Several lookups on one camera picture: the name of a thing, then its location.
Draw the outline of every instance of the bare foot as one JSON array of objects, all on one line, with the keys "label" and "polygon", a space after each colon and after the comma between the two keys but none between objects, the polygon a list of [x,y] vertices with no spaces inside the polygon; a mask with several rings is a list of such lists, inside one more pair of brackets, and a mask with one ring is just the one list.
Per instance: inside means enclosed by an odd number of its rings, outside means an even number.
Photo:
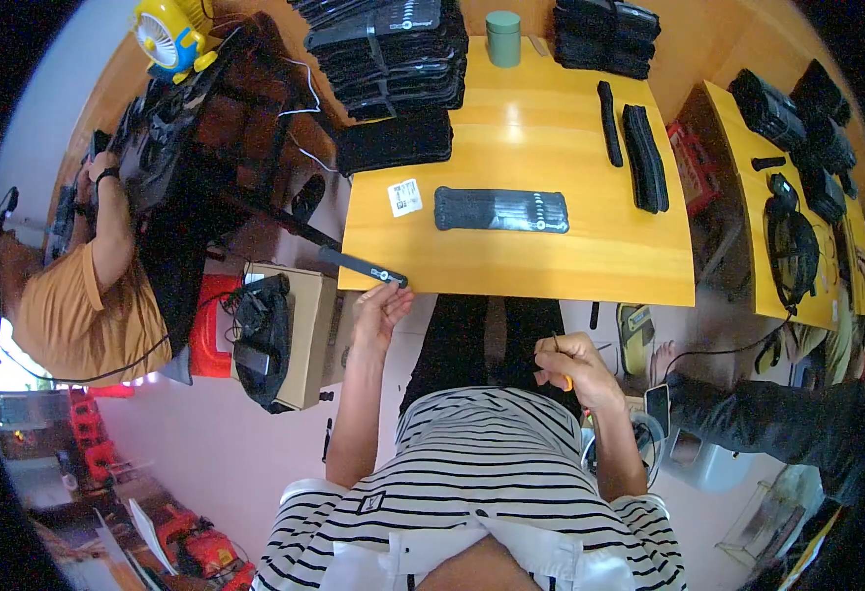
[{"label": "bare foot", "polygon": [[664,342],[649,361],[649,386],[654,388],[665,381],[666,370],[675,359],[675,340]]}]

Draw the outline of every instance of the cardboard box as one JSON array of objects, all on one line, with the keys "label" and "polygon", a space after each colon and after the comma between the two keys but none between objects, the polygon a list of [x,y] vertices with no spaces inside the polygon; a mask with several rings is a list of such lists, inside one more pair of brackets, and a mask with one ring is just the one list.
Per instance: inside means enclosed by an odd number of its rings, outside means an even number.
[{"label": "cardboard box", "polygon": [[[336,307],[337,281],[316,271],[270,263],[248,263],[245,266],[247,283],[279,273],[284,273],[291,285],[288,309],[292,315],[292,349],[288,373],[276,398],[289,408],[302,410],[318,403],[321,386],[325,384],[323,377]],[[235,361],[231,374],[238,379]]]},{"label": "cardboard box", "polygon": [[347,367],[347,354],[354,333],[354,303],[361,297],[361,291],[338,291],[334,303],[334,318],[328,336],[328,353],[324,362],[322,386],[330,386],[344,381]]}]

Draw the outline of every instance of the stack of black straps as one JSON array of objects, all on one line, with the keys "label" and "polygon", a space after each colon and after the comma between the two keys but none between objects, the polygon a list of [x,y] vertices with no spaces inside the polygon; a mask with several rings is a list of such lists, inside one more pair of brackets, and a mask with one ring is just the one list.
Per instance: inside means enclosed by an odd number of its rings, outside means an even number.
[{"label": "stack of black straps", "polygon": [[554,23],[554,57],[565,68],[649,76],[662,31],[651,10],[615,0],[557,0]]},{"label": "stack of black straps", "polygon": [[305,46],[354,119],[462,106],[468,36],[457,0],[292,4],[311,26]]}]

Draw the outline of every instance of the white paper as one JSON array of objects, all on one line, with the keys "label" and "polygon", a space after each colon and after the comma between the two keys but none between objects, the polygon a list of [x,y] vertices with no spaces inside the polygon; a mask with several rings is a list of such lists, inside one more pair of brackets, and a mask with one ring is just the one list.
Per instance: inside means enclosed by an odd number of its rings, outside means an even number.
[{"label": "white paper", "polygon": [[148,517],[147,514],[143,513],[143,509],[136,502],[136,499],[130,499],[128,504],[131,506],[131,518],[133,519],[133,525],[137,528],[137,533],[139,533],[140,537],[143,538],[143,541],[147,543],[147,548],[149,548],[151,552],[154,552],[156,559],[166,566],[166,570],[175,577],[177,575],[176,569],[174,569],[173,565],[169,563],[169,559],[166,558],[163,547],[160,546],[160,542],[156,537],[156,527],[154,527],[154,522],[150,520],[150,517]]},{"label": "white paper", "polygon": [[390,209],[393,210],[394,218],[423,208],[423,201],[419,197],[419,185],[416,184],[415,179],[391,185],[386,188],[386,192],[390,195]]}]

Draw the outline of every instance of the smartphone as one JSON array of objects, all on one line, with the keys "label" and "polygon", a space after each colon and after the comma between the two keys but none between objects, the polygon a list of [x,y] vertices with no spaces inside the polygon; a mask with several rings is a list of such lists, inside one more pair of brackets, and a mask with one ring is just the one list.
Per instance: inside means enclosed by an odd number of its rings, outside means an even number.
[{"label": "smartphone", "polygon": [[669,386],[662,384],[650,388],[642,396],[646,414],[656,419],[663,428],[663,437],[669,436]]}]

